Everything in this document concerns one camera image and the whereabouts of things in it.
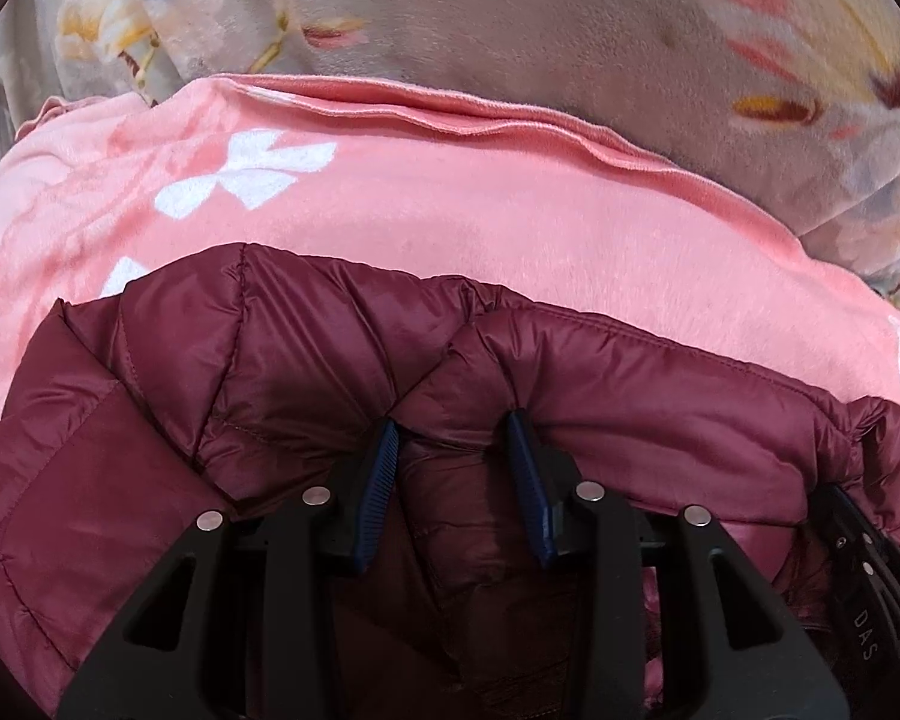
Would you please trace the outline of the maroon quilted puffer jacket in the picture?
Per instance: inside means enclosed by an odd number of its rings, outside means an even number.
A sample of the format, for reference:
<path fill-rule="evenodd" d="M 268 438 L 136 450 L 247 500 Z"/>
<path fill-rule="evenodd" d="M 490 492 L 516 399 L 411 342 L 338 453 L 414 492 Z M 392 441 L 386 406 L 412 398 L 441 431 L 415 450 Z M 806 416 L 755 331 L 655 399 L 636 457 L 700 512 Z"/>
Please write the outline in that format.
<path fill-rule="evenodd" d="M 336 606 L 344 718 L 562 718 L 556 594 L 496 429 L 525 411 L 652 514 L 706 507 L 808 634 L 844 718 L 900 718 L 900 663 L 834 629 L 809 498 L 900 544 L 900 406 L 457 277 L 233 244 L 62 302 L 0 419 L 0 658 L 43 715 L 199 514 L 277 511 L 380 422 L 400 431 L 379 552 Z"/>

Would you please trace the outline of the pink bow-print blanket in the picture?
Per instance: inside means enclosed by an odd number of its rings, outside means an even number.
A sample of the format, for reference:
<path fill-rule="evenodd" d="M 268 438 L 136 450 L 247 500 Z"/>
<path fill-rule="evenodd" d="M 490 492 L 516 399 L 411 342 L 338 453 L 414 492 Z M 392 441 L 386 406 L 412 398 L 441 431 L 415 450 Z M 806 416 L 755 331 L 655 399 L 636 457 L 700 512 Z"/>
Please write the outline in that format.
<path fill-rule="evenodd" d="M 504 284 L 900 405 L 900 312 L 777 221 L 609 128 L 368 80 L 214 76 L 50 99 L 0 161 L 0 411 L 57 299 L 259 242 Z"/>

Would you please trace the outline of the grey floral blanket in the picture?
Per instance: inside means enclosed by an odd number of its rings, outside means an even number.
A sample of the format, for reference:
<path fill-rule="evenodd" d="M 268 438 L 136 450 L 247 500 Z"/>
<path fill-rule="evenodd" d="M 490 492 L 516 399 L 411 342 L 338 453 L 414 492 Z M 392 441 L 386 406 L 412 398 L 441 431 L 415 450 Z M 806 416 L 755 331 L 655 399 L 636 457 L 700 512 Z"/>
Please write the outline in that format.
<path fill-rule="evenodd" d="M 4 0 L 0 130 L 214 73 L 388 78 L 606 125 L 900 304 L 896 0 Z"/>

